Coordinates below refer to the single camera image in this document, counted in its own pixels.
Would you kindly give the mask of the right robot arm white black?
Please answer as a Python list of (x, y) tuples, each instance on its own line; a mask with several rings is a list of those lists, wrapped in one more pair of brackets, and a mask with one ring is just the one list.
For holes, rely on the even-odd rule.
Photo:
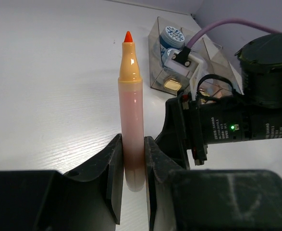
[(236, 55), (242, 93), (227, 78), (209, 74), (197, 81), (194, 93), (166, 102), (156, 144), (186, 169), (188, 150), (199, 166), (210, 144), (282, 138), (282, 33), (259, 37)]

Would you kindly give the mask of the orange marker pen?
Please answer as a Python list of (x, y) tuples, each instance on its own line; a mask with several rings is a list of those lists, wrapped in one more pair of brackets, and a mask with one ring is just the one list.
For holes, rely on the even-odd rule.
[(125, 178), (128, 188), (138, 192), (145, 182), (143, 80), (130, 31), (122, 43), (118, 92)]

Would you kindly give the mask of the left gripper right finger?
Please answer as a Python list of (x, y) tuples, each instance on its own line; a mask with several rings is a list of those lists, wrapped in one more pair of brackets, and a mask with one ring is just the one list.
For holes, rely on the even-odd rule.
[(187, 170), (145, 137), (151, 231), (282, 231), (282, 178), (268, 170)]

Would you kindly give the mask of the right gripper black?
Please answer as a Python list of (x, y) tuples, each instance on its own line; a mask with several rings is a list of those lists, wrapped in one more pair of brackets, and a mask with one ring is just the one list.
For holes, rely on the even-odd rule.
[(251, 140), (250, 119), (233, 96), (202, 104), (191, 94), (180, 93), (165, 103), (165, 120), (155, 139), (158, 147), (179, 166), (190, 169), (207, 160), (208, 145)]

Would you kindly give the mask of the blue lid round jar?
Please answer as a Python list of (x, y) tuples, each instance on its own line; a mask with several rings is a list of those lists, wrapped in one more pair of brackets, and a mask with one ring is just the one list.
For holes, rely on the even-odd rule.
[(166, 26), (159, 36), (159, 41), (161, 52), (164, 53), (169, 48), (181, 48), (185, 37), (179, 29), (173, 26)]
[(180, 50), (175, 49), (175, 48), (168, 48), (161, 57), (161, 63), (162, 65), (165, 64), (165, 62), (167, 61), (167, 59), (169, 58), (169, 56), (174, 53), (174, 54), (178, 54), (180, 52)]

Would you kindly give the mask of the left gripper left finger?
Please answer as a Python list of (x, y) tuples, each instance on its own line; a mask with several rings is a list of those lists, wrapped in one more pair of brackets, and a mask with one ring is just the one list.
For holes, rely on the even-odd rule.
[(61, 174), (0, 171), (0, 231), (113, 231), (120, 224), (122, 137)]

